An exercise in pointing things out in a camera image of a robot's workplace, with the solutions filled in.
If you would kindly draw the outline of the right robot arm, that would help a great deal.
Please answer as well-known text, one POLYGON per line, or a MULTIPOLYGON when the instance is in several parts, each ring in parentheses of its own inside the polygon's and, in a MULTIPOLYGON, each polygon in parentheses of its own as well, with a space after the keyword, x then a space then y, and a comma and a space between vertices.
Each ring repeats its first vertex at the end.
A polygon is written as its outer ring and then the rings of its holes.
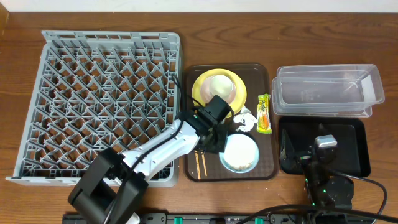
POLYGON ((337 140, 329 134, 316 137, 308 149, 296 151, 287 131, 283 130, 280 159, 283 165, 304 175, 305 190, 314 206, 351 209, 353 181, 332 174, 327 168, 336 158, 337 146, 337 140))

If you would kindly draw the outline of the white tissue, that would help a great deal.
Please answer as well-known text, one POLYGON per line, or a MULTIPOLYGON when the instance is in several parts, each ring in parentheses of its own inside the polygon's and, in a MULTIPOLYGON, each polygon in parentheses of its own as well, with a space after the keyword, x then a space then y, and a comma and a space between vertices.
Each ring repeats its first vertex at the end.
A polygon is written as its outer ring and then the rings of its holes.
POLYGON ((257 124, 257 118, 245 106, 234 116, 233 122, 238 124, 236 131, 249 132, 257 124))

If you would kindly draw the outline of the yellow green snack wrapper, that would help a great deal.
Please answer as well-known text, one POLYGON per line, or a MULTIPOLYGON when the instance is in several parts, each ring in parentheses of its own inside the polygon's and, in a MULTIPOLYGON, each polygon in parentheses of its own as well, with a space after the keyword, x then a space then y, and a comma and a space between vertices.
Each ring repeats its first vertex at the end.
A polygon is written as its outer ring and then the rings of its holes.
POLYGON ((269 100, 270 95, 263 94, 258 96, 257 104, 257 132, 262 134, 271 134, 271 121, 269 117, 269 100))

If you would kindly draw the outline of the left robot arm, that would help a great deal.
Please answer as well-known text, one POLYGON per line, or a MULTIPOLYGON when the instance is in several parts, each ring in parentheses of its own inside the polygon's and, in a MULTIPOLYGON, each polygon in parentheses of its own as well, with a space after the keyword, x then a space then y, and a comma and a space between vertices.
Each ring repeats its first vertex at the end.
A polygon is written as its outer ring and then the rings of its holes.
POLYGON ((188 110, 149 142, 122 154, 103 150, 68 196, 68 203, 88 223, 139 223, 138 209, 149 180, 199 144, 220 152, 228 130, 228 111, 188 110))

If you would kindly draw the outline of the light blue bowl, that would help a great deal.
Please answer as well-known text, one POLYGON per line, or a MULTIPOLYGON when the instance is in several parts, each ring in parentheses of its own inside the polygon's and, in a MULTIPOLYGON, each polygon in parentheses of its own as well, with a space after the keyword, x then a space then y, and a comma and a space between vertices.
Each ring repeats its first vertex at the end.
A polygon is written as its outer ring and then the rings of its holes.
POLYGON ((231 134, 227 137, 224 152, 219 153, 221 164, 231 172, 245 174, 252 171, 259 162, 259 148, 248 135, 231 134))

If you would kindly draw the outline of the cream cup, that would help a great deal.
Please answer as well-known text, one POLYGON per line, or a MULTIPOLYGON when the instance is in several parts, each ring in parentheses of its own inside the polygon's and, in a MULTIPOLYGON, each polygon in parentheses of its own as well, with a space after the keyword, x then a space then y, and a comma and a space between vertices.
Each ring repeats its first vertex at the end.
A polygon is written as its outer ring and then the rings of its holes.
POLYGON ((215 75, 210 80, 209 91, 212 95, 227 98, 233 90, 233 82, 225 75, 215 75))

